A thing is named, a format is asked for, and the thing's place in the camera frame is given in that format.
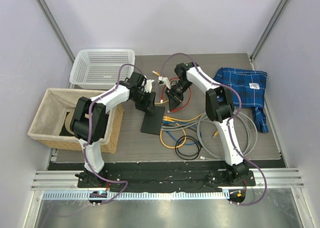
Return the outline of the black network switch box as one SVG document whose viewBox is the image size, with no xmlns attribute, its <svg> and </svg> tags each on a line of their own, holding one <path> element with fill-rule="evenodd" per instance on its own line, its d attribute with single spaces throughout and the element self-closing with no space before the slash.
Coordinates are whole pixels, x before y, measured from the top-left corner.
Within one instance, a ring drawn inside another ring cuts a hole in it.
<svg viewBox="0 0 320 228">
<path fill-rule="evenodd" d="M 140 132 L 159 136 L 162 128 L 165 109 L 166 108 L 164 106 L 155 106 L 154 114 L 145 113 Z"/>
</svg>

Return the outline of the blue plaid cloth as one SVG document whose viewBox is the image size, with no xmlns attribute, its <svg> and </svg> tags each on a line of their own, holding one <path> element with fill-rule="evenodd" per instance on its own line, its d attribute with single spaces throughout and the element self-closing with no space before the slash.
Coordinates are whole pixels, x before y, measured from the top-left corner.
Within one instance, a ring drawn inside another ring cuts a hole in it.
<svg viewBox="0 0 320 228">
<path fill-rule="evenodd" d="M 251 109 L 253 122 L 261 133 L 269 132 L 264 113 L 267 76 L 264 71 L 221 67 L 213 77 L 216 82 L 227 85 L 238 93 L 241 106 Z"/>
</svg>

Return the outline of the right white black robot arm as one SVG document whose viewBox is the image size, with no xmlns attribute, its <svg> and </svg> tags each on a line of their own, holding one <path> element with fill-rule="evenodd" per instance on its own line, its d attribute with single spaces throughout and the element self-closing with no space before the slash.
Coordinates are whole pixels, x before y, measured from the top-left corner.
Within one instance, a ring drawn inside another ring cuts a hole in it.
<svg viewBox="0 0 320 228">
<path fill-rule="evenodd" d="M 210 78 L 193 62 L 178 64 L 174 72 L 179 80 L 165 91 L 169 110 L 172 112 L 182 103 L 184 92 L 191 85 L 195 85 L 205 94 L 205 114 L 216 126 L 224 149 L 226 181 L 230 185 L 238 185 L 249 174 L 249 168 L 241 152 L 234 126 L 234 90 Z"/>
</svg>

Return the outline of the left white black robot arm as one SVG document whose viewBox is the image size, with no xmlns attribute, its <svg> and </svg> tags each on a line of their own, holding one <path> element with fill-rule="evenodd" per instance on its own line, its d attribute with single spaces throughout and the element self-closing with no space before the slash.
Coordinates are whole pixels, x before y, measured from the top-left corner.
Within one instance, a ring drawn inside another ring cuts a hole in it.
<svg viewBox="0 0 320 228">
<path fill-rule="evenodd" d="M 70 129 L 80 143 L 84 156 L 84 171 L 76 175 L 79 184 L 102 187 L 107 181 L 105 162 L 102 159 L 100 139 L 106 133 L 107 113 L 117 105 L 131 100 L 135 108 L 147 115 L 155 113 L 155 96 L 152 79 L 133 72 L 129 78 L 119 80 L 110 90 L 92 98 L 78 99 Z"/>
</svg>

